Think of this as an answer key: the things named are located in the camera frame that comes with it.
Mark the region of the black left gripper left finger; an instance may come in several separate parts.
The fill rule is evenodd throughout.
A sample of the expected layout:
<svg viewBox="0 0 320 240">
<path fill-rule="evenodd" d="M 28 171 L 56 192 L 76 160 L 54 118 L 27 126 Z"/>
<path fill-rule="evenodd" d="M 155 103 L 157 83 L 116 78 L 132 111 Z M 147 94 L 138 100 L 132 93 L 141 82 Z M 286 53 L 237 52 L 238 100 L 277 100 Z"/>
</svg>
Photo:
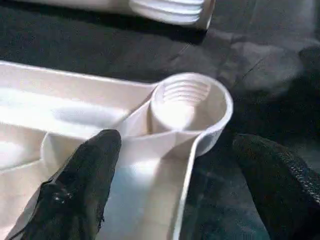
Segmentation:
<svg viewBox="0 0 320 240">
<path fill-rule="evenodd" d="M 28 201 L 12 240 L 94 240 L 104 222 L 122 138 L 104 129 L 81 143 Z"/>
</svg>

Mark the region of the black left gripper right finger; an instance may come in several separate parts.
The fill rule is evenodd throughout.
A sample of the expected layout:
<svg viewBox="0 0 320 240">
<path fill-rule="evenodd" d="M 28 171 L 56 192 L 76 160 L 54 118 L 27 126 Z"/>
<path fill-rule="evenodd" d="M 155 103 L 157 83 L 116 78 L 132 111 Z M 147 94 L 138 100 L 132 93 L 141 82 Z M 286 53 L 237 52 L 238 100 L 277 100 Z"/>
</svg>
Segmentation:
<svg viewBox="0 0 320 240">
<path fill-rule="evenodd" d="M 236 135 L 232 149 L 269 237 L 318 240 L 320 175 L 295 152 L 257 135 Z"/>
</svg>

